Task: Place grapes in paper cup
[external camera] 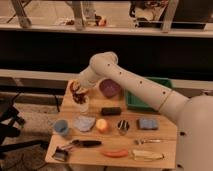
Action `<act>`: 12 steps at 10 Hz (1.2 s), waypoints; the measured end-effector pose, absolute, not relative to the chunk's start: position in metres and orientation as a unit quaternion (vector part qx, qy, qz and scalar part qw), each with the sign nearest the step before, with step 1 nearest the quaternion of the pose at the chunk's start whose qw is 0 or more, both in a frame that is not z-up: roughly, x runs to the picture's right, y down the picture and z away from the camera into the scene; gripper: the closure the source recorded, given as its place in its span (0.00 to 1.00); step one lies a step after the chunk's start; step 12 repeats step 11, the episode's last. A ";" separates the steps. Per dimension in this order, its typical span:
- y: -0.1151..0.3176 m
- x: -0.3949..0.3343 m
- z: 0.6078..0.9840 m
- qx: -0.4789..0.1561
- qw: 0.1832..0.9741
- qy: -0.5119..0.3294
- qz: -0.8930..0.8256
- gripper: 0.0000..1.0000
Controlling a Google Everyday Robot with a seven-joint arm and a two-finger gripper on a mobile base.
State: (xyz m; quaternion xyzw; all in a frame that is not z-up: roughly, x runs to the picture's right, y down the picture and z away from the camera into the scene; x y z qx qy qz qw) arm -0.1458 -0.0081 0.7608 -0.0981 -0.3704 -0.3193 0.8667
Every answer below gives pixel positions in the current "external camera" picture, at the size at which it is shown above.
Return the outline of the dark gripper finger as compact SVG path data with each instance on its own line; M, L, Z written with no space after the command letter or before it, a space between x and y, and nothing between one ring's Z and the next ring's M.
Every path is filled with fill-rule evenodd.
M73 99L75 102L81 102L82 97L80 94L74 94Z
M87 101L86 98L87 98L87 95L82 96L81 104L86 103Z

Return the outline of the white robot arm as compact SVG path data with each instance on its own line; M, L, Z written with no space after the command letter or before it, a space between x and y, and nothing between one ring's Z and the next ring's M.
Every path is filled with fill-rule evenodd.
M76 100L109 78L177 125L175 171L213 171L213 96L188 98L118 66L114 52L93 55L70 89Z

